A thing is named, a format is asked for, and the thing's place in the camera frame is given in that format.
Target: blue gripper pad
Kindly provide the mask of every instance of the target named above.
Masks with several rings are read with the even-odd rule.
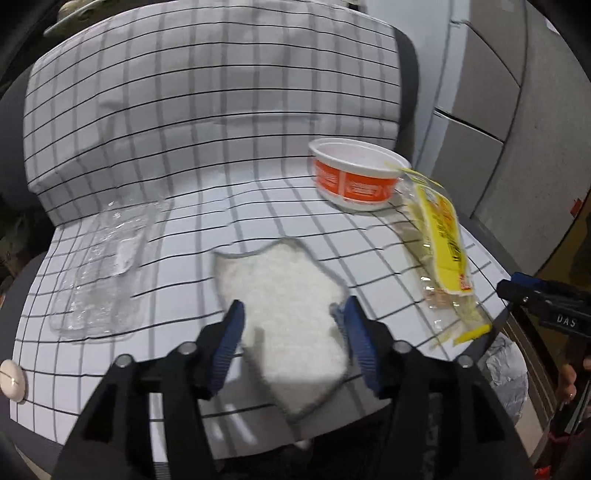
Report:
[[[242,337],[242,331],[244,330],[244,304],[241,301],[235,300],[222,320],[222,323],[225,323],[225,331],[212,356],[210,367],[208,390],[212,395],[217,394],[222,389],[234,352]]]
[[[363,380],[370,390],[378,394],[381,390],[379,382],[378,351],[368,330],[369,320],[356,297],[349,297],[343,309],[345,331],[349,345],[361,368]]]
[[[511,275],[511,281],[521,285],[522,287],[528,287],[533,290],[544,290],[546,286],[546,282],[544,280],[530,277],[529,275],[521,272],[515,272],[513,275]]]

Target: screw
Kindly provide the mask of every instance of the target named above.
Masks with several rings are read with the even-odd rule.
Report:
[[[474,360],[467,355],[460,355],[457,358],[457,362],[462,366],[462,368],[470,368],[474,366]]]
[[[177,350],[182,355],[190,355],[197,350],[197,345],[195,345],[195,342],[184,342],[178,346]]]
[[[125,368],[128,365],[130,365],[131,362],[133,362],[133,361],[134,361],[134,358],[131,355],[124,353],[123,355],[119,355],[115,359],[115,365],[117,365],[120,368]]]
[[[398,352],[401,355],[405,355],[413,349],[413,346],[410,343],[405,342],[404,340],[398,340],[397,342],[394,342],[392,348],[394,348],[395,352]]]

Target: yellow snack bag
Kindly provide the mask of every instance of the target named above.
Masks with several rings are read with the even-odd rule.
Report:
[[[437,182],[414,170],[404,170],[397,189],[422,237],[420,261],[427,275],[420,277],[429,309],[435,312],[434,330],[444,342],[477,338],[491,330],[479,308],[462,243],[456,209]]]

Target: plastic packaging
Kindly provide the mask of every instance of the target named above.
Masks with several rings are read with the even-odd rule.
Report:
[[[440,341],[462,343],[491,330],[491,321],[474,294],[469,260],[462,244],[456,210],[445,189],[413,170],[405,170],[397,187],[421,234],[419,257],[427,270],[420,277],[423,294],[435,313],[433,329]]]
[[[148,234],[165,202],[121,206],[110,203],[92,222],[75,254],[69,255],[66,274],[50,319],[51,328],[70,339],[102,336],[129,330],[140,316],[134,297],[143,290]]]
[[[347,138],[318,138],[314,155],[316,187],[328,201],[370,212],[388,206],[403,168],[410,163],[387,148]]]

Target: white round knob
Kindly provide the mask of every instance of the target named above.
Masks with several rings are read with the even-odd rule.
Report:
[[[12,360],[4,360],[0,364],[0,390],[15,402],[25,398],[27,381],[22,368]]]

